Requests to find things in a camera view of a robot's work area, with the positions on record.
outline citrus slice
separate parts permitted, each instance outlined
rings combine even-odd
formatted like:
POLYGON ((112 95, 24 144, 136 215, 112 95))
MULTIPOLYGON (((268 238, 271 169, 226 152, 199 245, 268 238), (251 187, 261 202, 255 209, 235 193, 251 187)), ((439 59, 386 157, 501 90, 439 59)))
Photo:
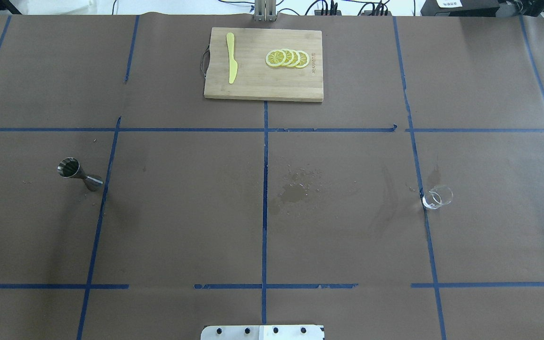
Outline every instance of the citrus slice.
POLYGON ((302 60, 301 54, 299 54, 296 50, 291 50, 291 53, 293 53, 295 59, 291 64, 287 65, 287 67, 295 67, 299 64, 299 61, 302 60))
POLYGON ((293 64, 293 60, 295 56, 293 55, 291 51, 294 51, 294 50, 290 50, 288 48, 283 48, 282 50, 285 52, 285 55, 286 55, 285 62, 283 62, 282 65, 287 66, 289 64, 293 64))
POLYGON ((271 67, 279 67, 285 62, 287 54, 283 50, 272 50, 266 54, 266 64, 271 67))
POLYGON ((297 51, 297 53, 299 54, 300 58, 299 58, 299 63, 297 63, 297 65, 295 65, 295 68, 304 68, 304 67, 308 66, 308 64, 309 64, 309 54, 304 52, 304 51, 297 51))

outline sliced lemon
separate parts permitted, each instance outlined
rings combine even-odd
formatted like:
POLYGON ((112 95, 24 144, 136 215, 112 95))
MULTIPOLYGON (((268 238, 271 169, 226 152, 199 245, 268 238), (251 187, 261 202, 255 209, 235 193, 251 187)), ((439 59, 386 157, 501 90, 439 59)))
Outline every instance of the sliced lemon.
POLYGON ((291 64, 287 65, 287 67, 295 67, 299 64, 299 61, 302 60, 301 54, 299 54, 296 50, 291 50, 291 53, 293 54, 295 59, 291 64))
POLYGON ((295 65, 295 68, 304 68, 304 67, 308 66, 308 64, 309 64, 309 54, 304 52, 304 51, 297 51, 297 53, 299 54, 300 58, 299 58, 299 63, 297 63, 297 65, 295 65))
POLYGON ((283 48, 282 50, 285 52, 285 55, 286 55, 285 62, 283 62, 282 65, 287 66, 289 64, 293 64, 293 60, 295 56, 293 55, 291 51, 294 51, 294 50, 290 50, 288 48, 283 48))
POLYGON ((287 54, 283 50, 272 50, 266 54, 266 64, 271 67, 279 67, 285 62, 287 54))

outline white metal plate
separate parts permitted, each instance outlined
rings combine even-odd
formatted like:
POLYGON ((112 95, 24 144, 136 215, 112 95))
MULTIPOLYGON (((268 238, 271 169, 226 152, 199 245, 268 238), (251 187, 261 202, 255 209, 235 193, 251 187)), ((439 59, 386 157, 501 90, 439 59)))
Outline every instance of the white metal plate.
POLYGON ((201 340, 324 340, 322 325, 207 326, 201 340))

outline gray table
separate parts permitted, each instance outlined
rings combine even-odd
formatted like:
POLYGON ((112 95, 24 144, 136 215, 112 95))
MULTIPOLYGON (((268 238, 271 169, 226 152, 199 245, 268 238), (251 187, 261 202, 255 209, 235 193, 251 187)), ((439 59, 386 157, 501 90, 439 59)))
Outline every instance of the gray table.
POLYGON ((544 19, 0 17, 0 340, 249 323, 544 339, 544 19), (212 26, 322 30, 324 102, 203 98, 212 26))

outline sticker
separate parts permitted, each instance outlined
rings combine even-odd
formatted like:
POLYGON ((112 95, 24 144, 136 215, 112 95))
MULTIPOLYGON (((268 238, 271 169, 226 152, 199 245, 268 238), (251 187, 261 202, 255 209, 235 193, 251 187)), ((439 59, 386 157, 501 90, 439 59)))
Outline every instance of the sticker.
POLYGON ((436 0, 441 9, 453 9, 455 7, 463 7, 460 0, 436 0))

